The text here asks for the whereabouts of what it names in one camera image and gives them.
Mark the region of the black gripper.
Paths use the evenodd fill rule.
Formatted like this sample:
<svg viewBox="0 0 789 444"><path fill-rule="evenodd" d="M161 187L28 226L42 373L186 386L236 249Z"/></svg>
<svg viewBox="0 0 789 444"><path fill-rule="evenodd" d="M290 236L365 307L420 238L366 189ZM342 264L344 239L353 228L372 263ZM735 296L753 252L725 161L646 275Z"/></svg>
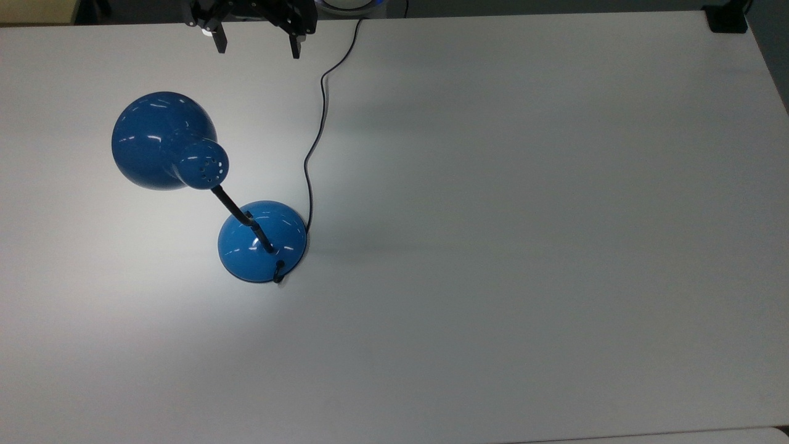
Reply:
<svg viewBox="0 0 789 444"><path fill-rule="evenodd" d="M313 1L183 1L183 22L212 33L220 54L226 53L227 37L223 23L229 16L262 18L290 35L292 57L301 58L301 45L306 35L315 33L317 8Z"/></svg>

